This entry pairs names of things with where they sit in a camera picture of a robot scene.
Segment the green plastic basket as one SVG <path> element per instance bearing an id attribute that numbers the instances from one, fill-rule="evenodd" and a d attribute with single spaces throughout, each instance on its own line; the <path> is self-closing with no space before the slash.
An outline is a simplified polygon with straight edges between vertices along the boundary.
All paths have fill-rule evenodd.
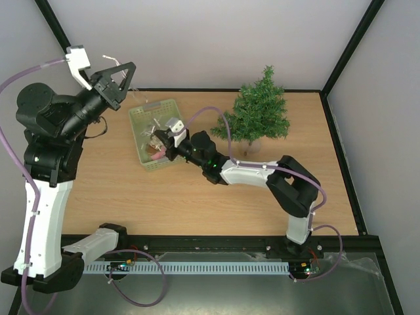
<path id="1" fill-rule="evenodd" d="M 165 125 L 171 118 L 182 119 L 174 99 L 161 100 L 131 108 L 128 111 L 131 129 L 140 164 L 147 171 L 155 171 L 181 161 L 177 157 L 171 162 L 165 156 L 165 148 L 154 134 L 157 130 L 166 130 Z"/>

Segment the small green christmas tree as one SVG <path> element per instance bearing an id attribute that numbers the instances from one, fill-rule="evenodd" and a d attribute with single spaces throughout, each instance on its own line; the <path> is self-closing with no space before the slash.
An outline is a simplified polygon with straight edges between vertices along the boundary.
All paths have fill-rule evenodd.
<path id="1" fill-rule="evenodd" d="M 211 128 L 213 136 L 240 143 L 243 156 L 257 153 L 261 138 L 279 139 L 289 134 L 284 89 L 275 84 L 273 76 L 274 67 L 265 66 L 261 78 L 242 85 L 232 109 Z"/>

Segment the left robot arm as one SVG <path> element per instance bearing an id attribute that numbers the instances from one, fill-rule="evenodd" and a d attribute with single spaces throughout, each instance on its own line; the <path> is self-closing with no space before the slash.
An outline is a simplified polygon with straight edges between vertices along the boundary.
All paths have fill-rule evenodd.
<path id="1" fill-rule="evenodd" d="M 3 283 L 46 294 L 67 291 L 87 265 L 127 246 L 126 228 L 112 223 L 71 245 L 62 245 L 61 237 L 87 127 L 107 109 L 120 109 L 135 70 L 128 62 L 96 72 L 75 96 L 57 94 L 44 83 L 20 91 L 16 119 L 28 146 L 18 163 L 27 178 L 27 210 L 20 252 L 1 273 Z"/>

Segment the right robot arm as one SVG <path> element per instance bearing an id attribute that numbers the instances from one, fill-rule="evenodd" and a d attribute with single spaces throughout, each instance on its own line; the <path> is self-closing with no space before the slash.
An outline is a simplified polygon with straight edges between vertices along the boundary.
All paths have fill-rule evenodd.
<path id="1" fill-rule="evenodd" d="M 199 167 L 212 184 L 246 184 L 269 189 L 289 215 L 282 251 L 294 257 L 308 251 L 314 203 L 322 190 L 320 182 L 296 159 L 283 156 L 279 161 L 267 163 L 234 160 L 218 152 L 205 131 L 178 138 L 167 129 L 154 135 L 162 142 L 169 160 L 184 158 Z"/>

